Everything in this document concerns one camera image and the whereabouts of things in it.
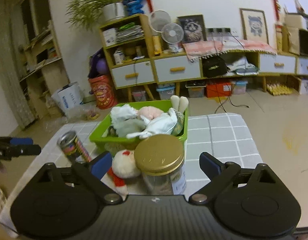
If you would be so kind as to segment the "black drink can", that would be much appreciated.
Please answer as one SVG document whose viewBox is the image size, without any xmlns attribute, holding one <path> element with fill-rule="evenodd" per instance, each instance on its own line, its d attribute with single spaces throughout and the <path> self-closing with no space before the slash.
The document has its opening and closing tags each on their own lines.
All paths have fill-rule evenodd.
<svg viewBox="0 0 308 240">
<path fill-rule="evenodd" d="M 92 161 L 89 152 L 77 136 L 76 131 L 70 130 L 63 134 L 57 140 L 57 145 L 71 164 L 89 163 Z"/>
</svg>

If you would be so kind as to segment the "white red plush toy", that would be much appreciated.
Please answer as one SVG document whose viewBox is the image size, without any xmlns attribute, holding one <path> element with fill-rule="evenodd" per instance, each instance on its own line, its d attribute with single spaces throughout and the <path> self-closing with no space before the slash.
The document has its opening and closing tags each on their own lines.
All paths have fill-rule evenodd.
<svg viewBox="0 0 308 240">
<path fill-rule="evenodd" d="M 107 174 L 110 176 L 115 191 L 122 197 L 129 194 L 126 181 L 140 176 L 141 171 L 137 168 L 133 150 L 121 150 L 112 159 L 112 166 Z"/>
</svg>

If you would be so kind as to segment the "black microwave oven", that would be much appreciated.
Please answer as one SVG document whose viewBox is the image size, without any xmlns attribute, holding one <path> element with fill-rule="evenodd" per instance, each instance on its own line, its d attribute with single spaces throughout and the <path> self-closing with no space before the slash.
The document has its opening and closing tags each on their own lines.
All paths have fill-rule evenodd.
<svg viewBox="0 0 308 240">
<path fill-rule="evenodd" d="M 299 50 L 301 55 L 308 56 L 308 31 L 299 29 Z"/>
</svg>

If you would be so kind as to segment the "light green fluffy towel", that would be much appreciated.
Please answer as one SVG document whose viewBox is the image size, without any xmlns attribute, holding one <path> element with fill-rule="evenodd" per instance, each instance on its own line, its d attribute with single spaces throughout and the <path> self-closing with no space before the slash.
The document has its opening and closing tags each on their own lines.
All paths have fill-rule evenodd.
<svg viewBox="0 0 308 240">
<path fill-rule="evenodd" d="M 116 135 L 125 138 L 130 133 L 142 132 L 145 128 L 145 122 L 139 119 L 128 119 L 112 125 Z"/>
</svg>

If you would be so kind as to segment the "framed cartoon picture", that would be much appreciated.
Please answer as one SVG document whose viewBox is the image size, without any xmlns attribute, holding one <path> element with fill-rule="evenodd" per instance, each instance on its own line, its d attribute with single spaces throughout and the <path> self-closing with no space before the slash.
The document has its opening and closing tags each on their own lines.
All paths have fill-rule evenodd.
<svg viewBox="0 0 308 240">
<path fill-rule="evenodd" d="M 267 22 L 264 11 L 240 8 L 243 38 L 249 41 L 269 43 Z"/>
</svg>

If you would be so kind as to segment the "white sponge block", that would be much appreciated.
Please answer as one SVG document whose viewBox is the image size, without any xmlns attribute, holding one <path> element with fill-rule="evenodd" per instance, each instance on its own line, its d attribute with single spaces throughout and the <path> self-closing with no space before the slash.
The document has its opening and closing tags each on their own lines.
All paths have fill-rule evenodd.
<svg viewBox="0 0 308 240">
<path fill-rule="evenodd" d="M 117 128 L 117 126 L 126 120 L 135 119 L 138 116 L 138 110 L 131 107 L 129 104 L 124 104 L 122 106 L 115 106 L 111 109 L 110 117 L 112 126 Z"/>
</svg>

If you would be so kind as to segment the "bunny doll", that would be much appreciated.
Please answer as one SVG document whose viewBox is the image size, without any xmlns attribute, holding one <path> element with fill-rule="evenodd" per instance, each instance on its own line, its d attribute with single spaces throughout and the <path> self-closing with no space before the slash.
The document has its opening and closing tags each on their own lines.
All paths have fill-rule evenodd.
<svg viewBox="0 0 308 240">
<path fill-rule="evenodd" d="M 142 132 L 130 133 L 126 138 L 139 138 L 143 140 L 160 134 L 173 135 L 176 137 L 186 135 L 189 100 L 185 96 L 172 95 L 170 97 L 170 103 L 171 107 L 153 120 L 149 120 L 144 116 L 138 116 L 139 120 L 145 122 L 146 128 Z"/>
</svg>

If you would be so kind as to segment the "red storage box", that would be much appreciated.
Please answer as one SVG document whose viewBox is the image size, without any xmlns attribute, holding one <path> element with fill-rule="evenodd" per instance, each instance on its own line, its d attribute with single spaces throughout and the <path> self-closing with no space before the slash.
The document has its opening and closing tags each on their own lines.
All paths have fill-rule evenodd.
<svg viewBox="0 0 308 240">
<path fill-rule="evenodd" d="M 207 83 L 207 98 L 226 97 L 231 96 L 231 94 L 231 83 L 229 82 Z"/>
</svg>

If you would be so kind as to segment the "grey checked tablecloth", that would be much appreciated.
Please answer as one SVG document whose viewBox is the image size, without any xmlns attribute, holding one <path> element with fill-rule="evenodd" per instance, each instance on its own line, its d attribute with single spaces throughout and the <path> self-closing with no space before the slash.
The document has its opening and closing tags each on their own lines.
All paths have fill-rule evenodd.
<svg viewBox="0 0 308 240">
<path fill-rule="evenodd" d="M 30 179 L 45 163 L 55 163 L 58 167 L 68 167 L 70 162 L 57 146 L 57 140 L 64 133 L 74 130 L 84 147 L 92 157 L 101 154 L 89 136 L 99 126 L 99 122 L 81 122 L 65 124 L 53 134 L 37 157 L 30 157 L 26 164 L 21 157 L 7 164 L 8 174 L 19 171 L 17 182 L 9 193 L 7 202 L 0 213 L 0 222 L 10 228 L 10 235 L 16 237 L 16 229 L 10 218 L 10 206 Z M 189 197 L 210 180 L 200 170 L 199 156 L 208 152 L 222 162 L 233 161 L 243 168 L 254 168 L 262 162 L 256 144 L 242 116 L 234 113 L 191 116 L 188 119 L 188 137 L 184 143 L 185 149 L 185 197 Z"/>
</svg>

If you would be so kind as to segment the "white desk fan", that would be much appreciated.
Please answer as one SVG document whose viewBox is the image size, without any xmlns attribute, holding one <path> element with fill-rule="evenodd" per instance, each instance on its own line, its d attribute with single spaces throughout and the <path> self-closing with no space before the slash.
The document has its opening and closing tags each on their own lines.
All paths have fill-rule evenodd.
<svg viewBox="0 0 308 240">
<path fill-rule="evenodd" d="M 161 30 L 162 39 L 168 44 L 172 53 L 179 52 L 179 43 L 184 38 L 184 31 L 177 23 L 168 23 Z"/>
</svg>

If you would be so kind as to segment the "pink checked cloth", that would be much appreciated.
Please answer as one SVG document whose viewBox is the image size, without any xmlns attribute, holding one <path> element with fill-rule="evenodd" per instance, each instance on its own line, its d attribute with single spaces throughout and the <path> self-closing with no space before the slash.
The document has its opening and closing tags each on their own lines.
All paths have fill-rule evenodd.
<svg viewBox="0 0 308 240">
<path fill-rule="evenodd" d="M 183 44 L 184 50 L 190 61 L 201 58 L 213 57 L 226 53 L 256 52 L 276 55 L 277 52 L 269 44 L 261 41 L 225 40 L 225 41 L 200 41 Z"/>
</svg>

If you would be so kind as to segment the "pink plush toy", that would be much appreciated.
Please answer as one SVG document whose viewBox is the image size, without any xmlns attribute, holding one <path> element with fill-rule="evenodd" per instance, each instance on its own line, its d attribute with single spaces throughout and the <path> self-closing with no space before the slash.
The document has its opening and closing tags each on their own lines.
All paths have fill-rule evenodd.
<svg viewBox="0 0 308 240">
<path fill-rule="evenodd" d="M 145 107 L 142 107 L 138 111 L 138 116 L 139 117 L 144 116 L 149 120 L 153 120 L 153 119 L 159 117 L 163 113 L 164 112 L 161 109 L 158 109 L 157 107 L 145 106 Z"/>
</svg>

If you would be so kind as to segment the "potted green plant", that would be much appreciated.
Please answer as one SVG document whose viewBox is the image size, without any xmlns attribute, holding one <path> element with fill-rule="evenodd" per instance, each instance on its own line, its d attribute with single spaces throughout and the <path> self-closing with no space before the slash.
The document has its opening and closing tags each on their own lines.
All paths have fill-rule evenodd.
<svg viewBox="0 0 308 240">
<path fill-rule="evenodd" d="M 70 0 L 66 15 L 72 27 L 91 30 L 101 19 L 103 7 L 123 0 Z"/>
</svg>

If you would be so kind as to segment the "gold lid glass jar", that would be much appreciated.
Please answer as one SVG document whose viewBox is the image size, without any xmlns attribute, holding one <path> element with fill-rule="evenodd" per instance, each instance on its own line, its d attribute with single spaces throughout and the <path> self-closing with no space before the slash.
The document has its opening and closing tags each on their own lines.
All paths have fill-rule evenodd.
<svg viewBox="0 0 308 240">
<path fill-rule="evenodd" d="M 159 134 L 143 140 L 134 150 L 134 159 L 149 194 L 183 194 L 185 153 L 182 142 L 175 136 Z"/>
</svg>

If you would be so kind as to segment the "wooden tv cabinet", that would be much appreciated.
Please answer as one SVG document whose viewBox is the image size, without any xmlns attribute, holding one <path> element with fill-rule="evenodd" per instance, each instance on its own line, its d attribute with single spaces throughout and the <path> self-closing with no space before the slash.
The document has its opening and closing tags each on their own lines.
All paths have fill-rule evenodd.
<svg viewBox="0 0 308 240">
<path fill-rule="evenodd" d="M 105 32 L 128 23 L 139 23 L 143 30 L 143 35 L 124 42 L 108 45 L 105 40 Z M 148 97 L 153 100 L 153 94 L 149 89 L 150 84 L 155 83 L 163 85 L 166 83 L 175 83 L 175 93 L 178 94 L 181 82 L 206 79 L 206 77 L 203 76 L 202 71 L 202 59 L 204 58 L 190 61 L 185 51 L 156 56 L 154 54 L 155 48 L 152 39 L 152 32 L 153 31 L 148 23 L 148 17 L 142 14 L 121 18 L 103 24 L 99 28 L 102 48 L 110 70 L 113 85 L 116 89 L 126 89 L 129 101 L 133 101 L 132 92 L 135 87 L 142 87 L 142 89 L 146 91 Z M 131 60 L 130 62 L 121 64 L 115 63 L 115 49 L 134 48 L 138 44 L 145 45 L 144 58 Z M 284 51 L 276 52 L 276 55 L 256 52 L 247 52 L 243 54 L 245 54 L 247 59 L 250 59 L 252 64 L 257 67 L 257 76 L 266 78 L 268 76 L 302 75 L 299 69 L 300 57 L 298 55 Z"/>
</svg>

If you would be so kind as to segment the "cat picture frame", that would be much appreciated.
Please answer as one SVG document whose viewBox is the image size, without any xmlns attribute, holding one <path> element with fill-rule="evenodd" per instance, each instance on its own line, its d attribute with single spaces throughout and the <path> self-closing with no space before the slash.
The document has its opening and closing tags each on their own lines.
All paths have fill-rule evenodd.
<svg viewBox="0 0 308 240">
<path fill-rule="evenodd" d="M 203 15 L 179 16 L 177 22 L 184 31 L 183 43 L 194 43 L 207 39 Z"/>
</svg>

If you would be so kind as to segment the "egg tray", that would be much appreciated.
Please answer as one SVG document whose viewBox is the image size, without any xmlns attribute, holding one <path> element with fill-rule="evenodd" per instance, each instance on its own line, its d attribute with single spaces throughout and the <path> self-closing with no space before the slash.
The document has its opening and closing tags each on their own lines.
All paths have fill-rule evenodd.
<svg viewBox="0 0 308 240">
<path fill-rule="evenodd" d="M 279 83 L 267 84 L 266 88 L 267 91 L 273 96 L 290 95 L 293 92 L 291 88 Z"/>
</svg>

